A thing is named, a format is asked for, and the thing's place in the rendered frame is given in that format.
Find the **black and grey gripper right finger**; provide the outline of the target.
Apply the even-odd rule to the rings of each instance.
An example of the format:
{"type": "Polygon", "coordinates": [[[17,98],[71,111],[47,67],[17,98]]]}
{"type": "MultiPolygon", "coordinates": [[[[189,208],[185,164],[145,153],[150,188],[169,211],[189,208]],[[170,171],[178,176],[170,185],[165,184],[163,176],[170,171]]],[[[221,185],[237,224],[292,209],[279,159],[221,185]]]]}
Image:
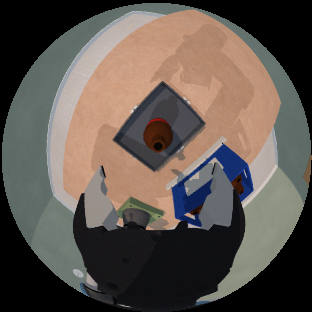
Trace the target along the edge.
{"type": "Polygon", "coordinates": [[[218,162],[214,162],[210,186],[211,194],[205,199],[198,216],[201,229],[216,234],[226,248],[225,269],[233,265],[235,255],[245,233],[245,215],[238,195],[218,162]]]}

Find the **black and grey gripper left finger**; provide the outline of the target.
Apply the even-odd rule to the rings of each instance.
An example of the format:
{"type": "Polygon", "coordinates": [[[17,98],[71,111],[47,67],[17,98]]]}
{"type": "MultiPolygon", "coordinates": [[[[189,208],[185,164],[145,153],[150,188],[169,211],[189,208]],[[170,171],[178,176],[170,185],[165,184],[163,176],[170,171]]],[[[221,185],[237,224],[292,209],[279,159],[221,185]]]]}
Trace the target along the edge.
{"type": "Polygon", "coordinates": [[[119,216],[106,196],[105,178],[104,168],[99,166],[79,198],[73,219],[74,239],[87,269],[91,269],[90,250],[94,241],[103,233],[118,229],[119,216]]]}

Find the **blue plastic crate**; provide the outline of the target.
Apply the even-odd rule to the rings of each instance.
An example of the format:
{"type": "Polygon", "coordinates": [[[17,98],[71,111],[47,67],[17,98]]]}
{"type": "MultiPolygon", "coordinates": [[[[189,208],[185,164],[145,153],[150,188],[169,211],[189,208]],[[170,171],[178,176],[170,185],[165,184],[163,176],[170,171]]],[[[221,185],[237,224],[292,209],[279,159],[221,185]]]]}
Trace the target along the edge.
{"type": "Polygon", "coordinates": [[[194,215],[195,219],[192,219],[185,214],[190,213],[190,211],[203,204],[206,197],[211,194],[210,186],[213,179],[211,173],[214,162],[218,162],[230,182],[241,174],[241,184],[244,187],[244,192],[241,195],[238,194],[241,202],[254,191],[248,164],[234,151],[223,144],[199,167],[172,187],[176,219],[181,221],[185,220],[189,224],[197,227],[202,226],[198,218],[199,214],[194,215]]]}

